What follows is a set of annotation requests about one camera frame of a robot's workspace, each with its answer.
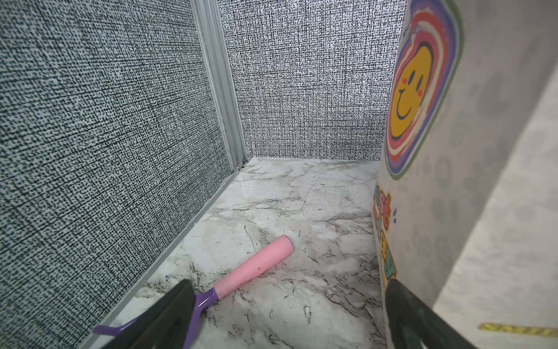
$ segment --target speckled wallpaper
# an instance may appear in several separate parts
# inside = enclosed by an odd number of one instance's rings
[[[75,348],[231,169],[189,1],[0,23],[0,347]]]
[[[248,154],[379,160],[405,0],[219,0]]]

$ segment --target white marble surface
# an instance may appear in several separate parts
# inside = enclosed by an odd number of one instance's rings
[[[253,158],[112,325],[184,278],[210,289],[286,234],[294,254],[210,307],[193,348],[384,348],[371,229],[378,169],[378,161]]]

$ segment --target purple plastic handle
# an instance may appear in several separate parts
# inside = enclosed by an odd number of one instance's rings
[[[196,306],[194,307],[194,312],[192,313],[192,318],[190,319],[190,325],[188,326],[188,333],[186,334],[186,340],[182,349],[188,349],[198,333],[198,325],[200,324],[201,313],[207,309],[210,305],[217,302],[219,297],[217,297],[217,292],[215,288],[211,288],[204,294],[196,295]]]
[[[188,333],[186,334],[186,340],[184,341],[184,345],[182,349],[188,349],[196,335],[198,333],[198,326],[200,324],[200,317],[201,313],[207,309],[210,305],[217,302],[219,298],[217,297],[217,292],[215,292],[215,288],[211,288],[204,294],[197,294],[196,295],[196,305],[194,306],[194,311],[192,312],[192,317],[190,319],[190,325],[188,326]],[[116,337],[117,335],[124,332],[128,326],[133,324],[137,318],[132,319],[125,323],[120,327],[111,327],[105,325],[98,325],[93,328],[93,333],[95,334],[104,334],[105,336],[113,336]]]
[[[133,318],[130,321],[128,321],[127,323],[125,323],[124,325],[120,326],[120,327],[111,327],[111,326],[105,326],[105,325],[97,325],[95,327],[93,327],[93,333],[95,334],[104,334],[105,336],[113,336],[116,337],[117,335],[121,334],[122,332],[124,332],[124,330],[126,328],[128,328],[128,326],[130,326],[131,324],[133,324],[134,322],[136,322],[137,318]]]

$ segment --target rainbow circle graphic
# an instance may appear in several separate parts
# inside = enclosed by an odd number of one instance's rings
[[[454,4],[412,0],[410,15],[393,76],[384,145],[395,180],[405,174],[424,142],[463,50]]]

